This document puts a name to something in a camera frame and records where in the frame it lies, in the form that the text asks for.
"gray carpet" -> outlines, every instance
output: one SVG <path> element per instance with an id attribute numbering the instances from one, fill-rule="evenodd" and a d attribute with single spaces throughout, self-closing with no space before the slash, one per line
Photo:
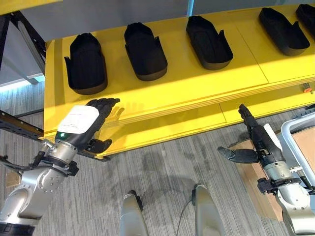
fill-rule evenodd
<path id="1" fill-rule="evenodd" d="M 259 119 L 274 130 L 300 110 Z M 23 117 L 42 126 L 43 114 Z M 227 147 L 246 138 L 246 127 L 237 124 L 113 156 L 101 163 L 77 156 L 80 168 L 55 194 L 35 236 L 118 236 L 124 194 L 134 189 L 141 196 L 143 215 L 151 236 L 174 236 L 182 208 L 195 183 L 210 190 L 222 217 L 227 236 L 286 236 L 283 223 L 255 213 L 235 164 L 219 156 Z M 28 164 L 40 144 L 0 131 L 0 154 Z M 4 186 L 6 169 L 0 167 L 0 207 L 11 189 Z M 194 208 L 187 207 L 179 235 L 194 235 Z"/>

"yellow shelving unit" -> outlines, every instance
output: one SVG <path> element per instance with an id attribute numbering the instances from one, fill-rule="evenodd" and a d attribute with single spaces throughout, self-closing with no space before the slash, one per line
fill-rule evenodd
<path id="1" fill-rule="evenodd" d="M 288 7 L 291 13 L 296 8 L 297 6 Z M 255 53 L 243 39 L 244 35 L 239 30 L 238 21 L 234 19 L 233 14 L 231 11 L 202 15 L 214 23 L 217 31 L 224 29 L 234 54 L 232 62 L 226 68 L 218 71 L 209 71 L 200 65 L 186 34 L 187 18 L 146 23 L 154 35 L 160 37 L 168 60 L 166 75 L 151 82 L 138 80 L 132 70 L 125 50 L 124 32 L 126 27 L 94 32 L 93 35 L 102 46 L 108 74 L 108 87 L 94 95 L 76 94 L 68 86 L 63 58 L 69 56 L 70 44 L 76 36 L 51 41 L 47 44 L 46 56 L 45 135 L 57 130 L 60 121 L 74 105 L 86 104 L 91 99 L 102 97 L 121 99 L 121 102 L 117 104 L 116 113 L 112 113 L 107 120 L 106 126 L 111 127 L 187 111 L 315 79 L 315 66 L 314 68 L 311 66 L 312 56 L 314 56 L 310 55 L 311 48 L 300 56 L 285 59 L 281 52 L 274 48 L 274 54 L 277 56 L 271 54 L 267 64 L 277 72 L 278 80 L 271 82 L 271 79 L 265 76 L 262 65 L 257 62 Z M 252 18 L 245 18 L 245 22 L 256 20 L 256 15 L 250 15 Z M 254 31 L 253 34 L 266 33 L 260 29 Z M 262 54 L 270 54 L 269 51 L 265 51 L 264 47 L 260 48 Z M 298 73 L 291 73 L 292 76 L 287 77 L 285 67 L 289 66 L 288 70 L 293 70 L 293 65 L 292 63 L 284 65 L 284 60 L 296 60 L 302 64 L 303 69 L 296 69 L 299 71 Z"/>
<path id="2" fill-rule="evenodd" d="M 298 6 L 277 6 L 293 23 Z M 126 27 L 93 32 L 106 60 L 108 87 L 94 95 L 79 95 L 67 82 L 64 57 L 76 36 L 47 44 L 44 137 L 53 139 L 58 124 L 74 105 L 91 99 L 120 98 L 96 134 L 113 144 L 109 155 L 240 122 L 238 106 L 266 116 L 315 103 L 315 94 L 299 84 L 315 80 L 314 41 L 295 57 L 284 56 L 258 22 L 260 8 L 202 15 L 224 29 L 234 54 L 224 69 L 204 69 L 186 35 L 187 18 L 146 23 L 160 37 L 168 72 L 156 81 L 136 78 L 125 50 Z"/>
<path id="3" fill-rule="evenodd" d="M 62 0 L 1 0 L 0 15 Z"/>

